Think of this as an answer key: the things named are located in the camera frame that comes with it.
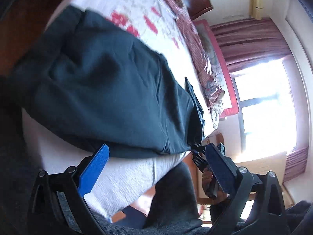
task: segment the black metal frame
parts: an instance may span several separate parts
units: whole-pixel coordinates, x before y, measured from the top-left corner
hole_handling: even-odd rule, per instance
[[[207,151],[216,152],[218,158],[209,159]],[[252,174],[245,167],[237,167],[229,157],[225,157],[213,144],[207,145],[205,154],[214,173],[215,168],[224,173],[230,171],[229,181],[234,180],[236,191],[231,195],[230,203],[217,221],[213,224],[208,235],[230,235],[234,232],[240,215],[251,192],[256,192],[251,213],[243,228],[237,235],[289,235],[283,196],[276,174],[269,171],[266,175]],[[195,164],[205,166],[204,159],[199,155]]]
[[[212,157],[206,165],[209,164],[211,167],[217,182],[221,185],[219,178],[223,174],[228,174],[227,178],[234,186],[228,206],[214,223],[208,235],[231,235],[240,219],[240,214],[245,207],[250,192],[255,191],[256,199],[251,215],[247,219],[245,227],[237,231],[236,234],[290,234],[281,189],[274,172],[270,171],[267,175],[251,174],[245,167],[238,168],[230,158],[225,157],[223,152],[218,150],[213,144],[204,147],[199,146],[198,150],[204,152],[207,159],[209,159],[209,156]],[[79,178],[93,161],[96,154],[93,154],[92,157],[84,158],[77,168],[74,166],[68,167],[64,173],[49,175],[46,171],[41,171],[38,174],[29,203],[27,223],[29,234],[81,234],[68,226],[57,197],[57,192],[64,192],[82,234],[106,234],[78,190]],[[195,163],[199,164],[201,168],[205,165],[203,162]],[[123,234],[120,228],[118,228],[118,233]]]

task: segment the window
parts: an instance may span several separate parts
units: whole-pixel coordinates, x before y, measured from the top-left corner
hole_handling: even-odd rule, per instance
[[[233,78],[245,154],[262,157],[291,151],[297,142],[296,119],[283,63],[259,64]]]
[[[251,212],[252,205],[254,203],[254,200],[247,201],[244,210],[241,213],[240,218],[245,222]],[[211,214],[210,214],[210,206],[211,205],[199,205],[198,204],[198,212],[201,213],[199,219],[202,220],[203,225],[202,227],[212,227],[212,220],[211,220]]]

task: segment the window frame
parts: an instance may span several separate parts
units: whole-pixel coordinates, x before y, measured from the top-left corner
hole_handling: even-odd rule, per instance
[[[235,76],[231,76],[231,78],[232,78],[232,82],[234,85],[235,94],[236,94],[236,98],[237,98],[237,102],[238,102],[238,106],[239,106],[238,119],[239,119],[240,138],[241,138],[241,152],[245,152],[246,151],[246,135],[251,134],[251,132],[245,132],[245,124],[244,124],[244,116],[242,113],[242,108],[256,105],[256,104],[259,104],[259,103],[261,103],[263,101],[267,101],[267,100],[276,100],[276,99],[278,99],[279,96],[278,96],[278,94],[274,94],[271,96],[258,97],[258,98],[240,101],[239,92],[238,92],[235,78],[239,77],[241,75],[242,74],[237,74]]]
[[[293,100],[294,108],[295,108],[295,119],[296,119],[296,130],[297,130],[297,142],[295,149],[300,149],[307,147],[309,145],[310,139],[310,126],[309,126],[309,104],[306,95],[305,84],[303,83],[302,75],[293,56],[288,56],[281,60],[283,66],[285,68],[285,72],[287,74],[287,78],[290,86],[290,93]],[[239,128],[240,128],[240,139],[241,139],[241,152],[243,153],[246,148],[245,144],[245,136],[244,133],[244,119],[242,115],[242,108],[240,106],[240,98],[237,89],[236,82],[234,80],[235,77],[241,76],[244,73],[236,72],[230,73],[231,79],[233,82],[238,106],[238,120],[239,120]]]

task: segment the hand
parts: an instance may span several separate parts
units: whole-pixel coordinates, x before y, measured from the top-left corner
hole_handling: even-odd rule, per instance
[[[208,170],[208,168],[205,168],[203,170],[203,174],[202,174],[202,189],[205,192],[206,188],[208,188],[209,184],[211,183],[213,178],[213,173],[211,171]],[[215,200],[210,199],[210,203],[211,205],[215,205],[218,204],[224,200],[226,200],[227,198],[227,194],[224,193],[221,189],[217,191],[217,197]]]

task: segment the bed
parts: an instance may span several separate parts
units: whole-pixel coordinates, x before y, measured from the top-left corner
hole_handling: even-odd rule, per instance
[[[239,106],[231,76],[217,40],[205,19],[195,20],[194,24],[211,63],[212,74],[224,90],[223,112],[218,118],[225,118],[239,112]]]
[[[193,86],[204,110],[205,135],[214,131],[207,100],[193,64],[193,52],[187,44],[188,35],[178,27],[179,18],[165,0],[64,0],[48,25],[68,4],[81,10],[88,8],[98,12],[115,25],[132,33],[151,49],[162,53],[176,81],[184,88],[187,77]],[[199,8],[187,8],[189,13],[193,10],[192,17],[199,15]],[[207,10],[208,8],[200,9],[202,12]],[[207,70],[211,71],[210,63],[207,64]],[[223,73],[225,78],[229,77],[228,71],[224,70]],[[54,135],[32,119],[25,110],[22,117],[29,153],[48,173],[63,172],[68,166],[77,166],[84,157],[91,155],[90,152],[74,147]],[[110,218],[156,184],[188,154],[185,152],[149,159],[110,158],[92,192],[85,195],[85,200],[92,211]]]

